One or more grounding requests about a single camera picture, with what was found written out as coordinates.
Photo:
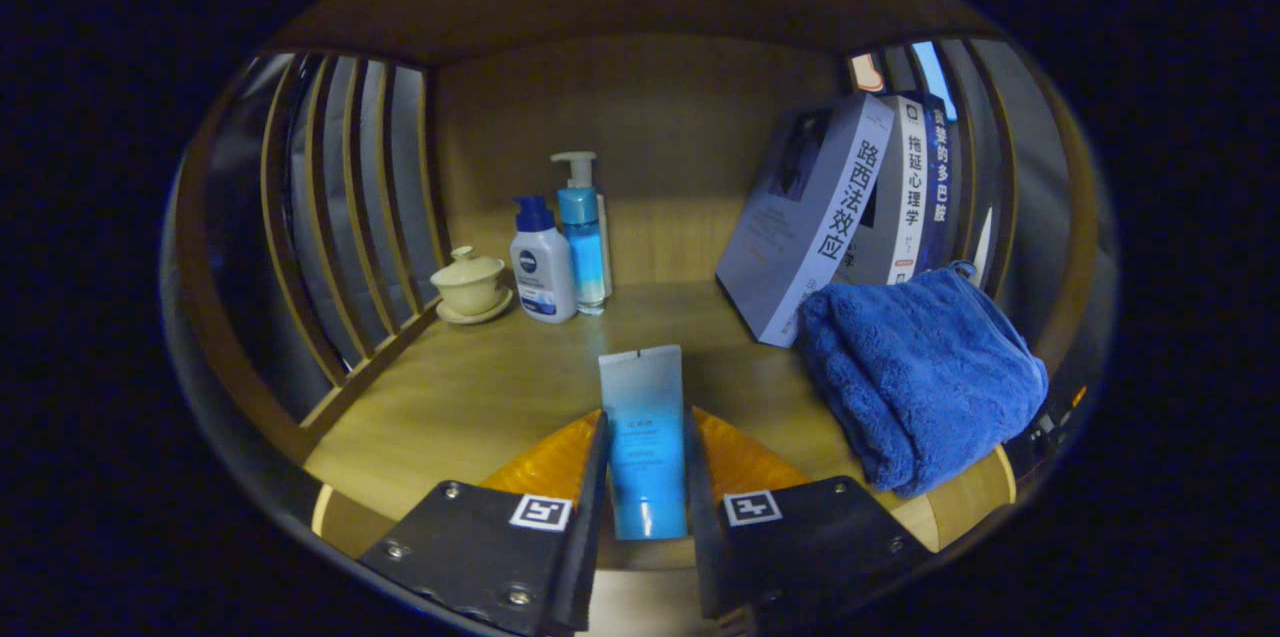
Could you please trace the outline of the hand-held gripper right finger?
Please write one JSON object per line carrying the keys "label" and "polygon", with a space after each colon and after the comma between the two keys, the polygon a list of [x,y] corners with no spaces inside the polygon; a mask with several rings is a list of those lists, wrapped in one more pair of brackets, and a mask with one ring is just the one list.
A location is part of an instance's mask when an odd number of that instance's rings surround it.
{"label": "hand-held gripper right finger", "polygon": [[698,599],[721,633],[803,633],[838,620],[934,556],[847,476],[716,496],[690,405],[685,463]]}

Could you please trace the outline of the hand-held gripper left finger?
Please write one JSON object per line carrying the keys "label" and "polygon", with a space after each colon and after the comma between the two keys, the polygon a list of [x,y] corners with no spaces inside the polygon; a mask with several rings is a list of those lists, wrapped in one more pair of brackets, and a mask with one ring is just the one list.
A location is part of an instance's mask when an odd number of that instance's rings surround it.
{"label": "hand-held gripper left finger", "polygon": [[419,599],[506,634],[588,631],[609,429],[608,414],[600,414],[575,500],[445,478],[360,563]]}

